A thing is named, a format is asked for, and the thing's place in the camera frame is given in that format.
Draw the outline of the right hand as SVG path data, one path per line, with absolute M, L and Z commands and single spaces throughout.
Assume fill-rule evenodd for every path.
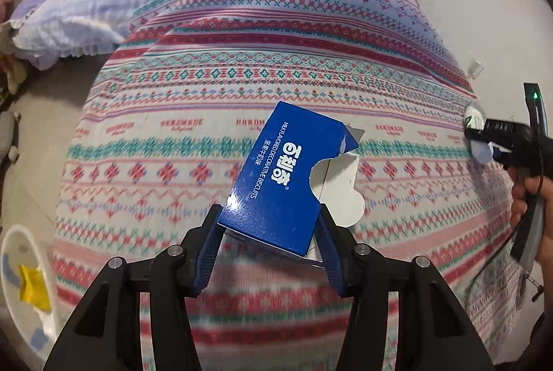
M 531 195 L 539 194 L 545 201 L 545 228 L 542 236 L 541 245 L 539 247 L 536 259 L 542 268 L 552 263 L 552 202 L 553 202 L 553 185 L 552 180 L 544 177 L 526 177 L 524 180 L 518 178 L 518 170 L 511 167 L 508 170 L 509 176 L 514 181 L 512 188 L 512 197 L 514 201 L 511 206 L 510 224 L 513 228 L 521 220 L 526 213 L 528 205 L 527 198 Z

